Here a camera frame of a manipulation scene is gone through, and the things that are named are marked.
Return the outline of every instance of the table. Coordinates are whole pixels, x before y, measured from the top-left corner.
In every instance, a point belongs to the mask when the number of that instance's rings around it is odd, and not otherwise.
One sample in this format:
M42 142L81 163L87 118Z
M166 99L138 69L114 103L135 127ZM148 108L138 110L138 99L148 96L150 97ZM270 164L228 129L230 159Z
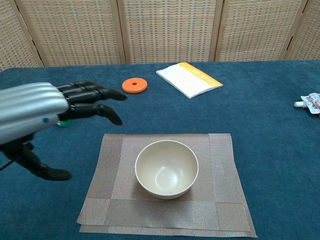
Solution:
M149 84L145 92L129 95L125 102L104 101L119 114L123 126L96 116L35 135L34 152L42 162L69 170L73 178L46 181L15 163L0 172L0 239L150 239L79 233L76 220L105 133L230 133L258 239L319 237L320 119L307 109L294 108L294 102L300 101L301 95L320 93L320 61L191 63L224 84L192 99L156 75L156 70L171 64L12 68L0 72L0 89L32 82L58 85L91 80L120 90L122 82L132 77L144 78ZM0 165L5 162L0 155Z

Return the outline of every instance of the robotic hand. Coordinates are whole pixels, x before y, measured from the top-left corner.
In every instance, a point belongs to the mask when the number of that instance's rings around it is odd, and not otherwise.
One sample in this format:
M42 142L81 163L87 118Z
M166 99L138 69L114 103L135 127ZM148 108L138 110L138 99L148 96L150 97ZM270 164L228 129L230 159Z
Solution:
M89 118L95 115L108 118L113 124L122 121L115 111L96 101L127 99L122 93L90 81L53 86L38 82L0 90L0 151L10 160L34 175L51 181L65 181L71 174L53 169L40 162L30 143L34 134L55 125L59 120Z

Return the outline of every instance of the book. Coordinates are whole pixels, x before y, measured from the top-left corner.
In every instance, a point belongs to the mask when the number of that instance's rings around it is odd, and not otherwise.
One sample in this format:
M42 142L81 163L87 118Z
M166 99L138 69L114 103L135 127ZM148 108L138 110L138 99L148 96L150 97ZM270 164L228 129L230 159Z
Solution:
M156 74L189 99L223 86L222 83L187 62L158 70Z

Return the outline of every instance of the orange disc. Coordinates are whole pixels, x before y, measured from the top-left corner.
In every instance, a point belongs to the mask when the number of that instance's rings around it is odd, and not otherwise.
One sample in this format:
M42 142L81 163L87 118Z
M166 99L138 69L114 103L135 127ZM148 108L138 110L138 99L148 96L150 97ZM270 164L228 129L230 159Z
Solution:
M142 93L147 87L147 81L139 77L129 78L122 83L122 90L128 94Z

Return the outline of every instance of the woven wall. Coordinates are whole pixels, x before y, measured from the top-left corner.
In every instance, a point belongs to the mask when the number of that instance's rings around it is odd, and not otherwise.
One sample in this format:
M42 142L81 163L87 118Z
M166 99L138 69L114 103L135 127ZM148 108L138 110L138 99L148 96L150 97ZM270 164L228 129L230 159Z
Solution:
M19 15L16 15L18 9L12 3L0 0L0 71L13 67L39 67L41 60L28 42L24 32L27 29L20 24Z
M17 4L46 66L125 63L115 0Z
M306 17L303 18L299 31L292 39L292 49L288 59L320 59L320 0L310 1Z
M215 60L277 60L301 2L225 0Z
M208 61L214 0L119 0L127 63Z

